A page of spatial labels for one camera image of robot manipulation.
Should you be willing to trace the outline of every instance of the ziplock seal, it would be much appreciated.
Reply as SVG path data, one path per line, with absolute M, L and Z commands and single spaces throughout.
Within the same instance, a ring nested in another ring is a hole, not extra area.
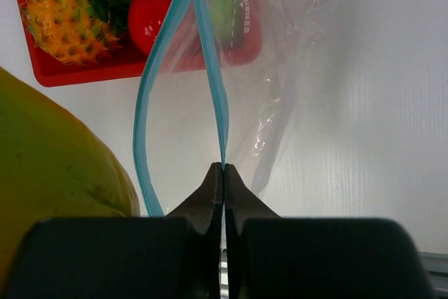
M 229 131 L 228 99 L 222 79 L 221 65 L 216 51 L 214 31 L 207 6 L 207 0 L 193 1 L 216 116 L 216 124 L 218 127 L 221 162 L 224 167 L 225 150 L 227 147 Z M 173 39 L 176 30 L 186 16 L 191 2 L 192 0 L 172 0 L 143 70 L 137 95 L 133 140 L 134 164 L 149 216 L 164 216 L 162 207 L 160 206 L 160 202 L 151 182 L 151 175 L 148 169 L 148 158 L 146 156 L 146 123 L 150 93 L 168 46 Z
M 221 64 L 216 51 L 214 29 L 210 19 L 207 0 L 193 0 L 195 3 L 199 37 L 202 44 L 202 52 L 209 77 L 209 85 L 213 107 L 215 109 L 216 126 L 218 128 L 219 149 L 223 169 L 225 167 L 225 151 L 229 135 L 229 104 L 225 91 Z
M 141 75 L 134 119 L 134 164 L 141 192 L 149 216 L 164 216 L 154 191 L 146 157 L 146 122 L 150 93 L 160 70 L 163 58 L 176 30 L 184 19 L 192 0 L 172 0 L 153 49 Z

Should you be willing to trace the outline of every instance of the green fruit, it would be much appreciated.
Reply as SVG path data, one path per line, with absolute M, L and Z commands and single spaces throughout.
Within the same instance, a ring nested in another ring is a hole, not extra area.
M 215 35 L 228 49 L 232 40 L 240 42 L 243 33 L 243 0 L 210 0 L 210 18 Z
M 126 171 L 67 110 L 0 68 L 0 290 L 24 234 L 67 216 L 138 216 Z

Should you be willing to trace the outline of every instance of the white background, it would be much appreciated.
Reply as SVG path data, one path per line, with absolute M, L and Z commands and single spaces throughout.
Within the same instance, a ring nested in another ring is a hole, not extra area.
M 86 123 L 138 186 L 139 79 L 43 88 L 17 1 L 0 11 L 0 65 Z M 422 251 L 448 253 L 448 0 L 339 0 L 305 78 L 263 200 L 287 216 L 394 218 Z M 158 192 L 171 207 L 193 188 Z

